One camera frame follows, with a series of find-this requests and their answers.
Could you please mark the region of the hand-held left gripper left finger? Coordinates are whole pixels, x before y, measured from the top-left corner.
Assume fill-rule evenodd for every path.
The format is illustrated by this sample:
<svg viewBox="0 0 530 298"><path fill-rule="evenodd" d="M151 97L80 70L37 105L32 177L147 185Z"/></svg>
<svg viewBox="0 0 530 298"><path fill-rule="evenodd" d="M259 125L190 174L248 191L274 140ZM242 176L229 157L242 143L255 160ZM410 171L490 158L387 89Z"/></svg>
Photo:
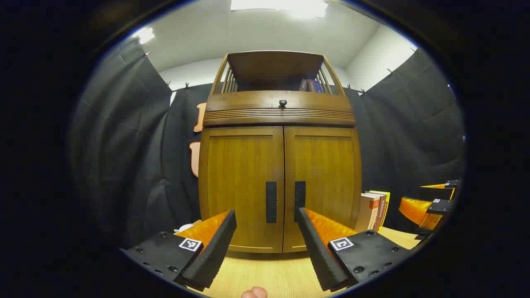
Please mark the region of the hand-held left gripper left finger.
<svg viewBox="0 0 530 298"><path fill-rule="evenodd" d="M184 231L157 232L121 252L154 276L202 292L217 276L236 228L229 210Z"/></svg>

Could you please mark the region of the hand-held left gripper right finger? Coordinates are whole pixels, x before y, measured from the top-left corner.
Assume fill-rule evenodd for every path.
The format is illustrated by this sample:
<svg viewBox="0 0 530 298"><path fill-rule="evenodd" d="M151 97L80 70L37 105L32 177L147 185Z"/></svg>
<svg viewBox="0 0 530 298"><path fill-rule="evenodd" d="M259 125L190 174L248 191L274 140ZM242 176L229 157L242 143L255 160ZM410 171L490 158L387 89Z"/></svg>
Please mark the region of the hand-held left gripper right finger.
<svg viewBox="0 0 530 298"><path fill-rule="evenodd" d="M324 291L367 283L412 253L374 230L356 232L305 207L295 217Z"/></svg>

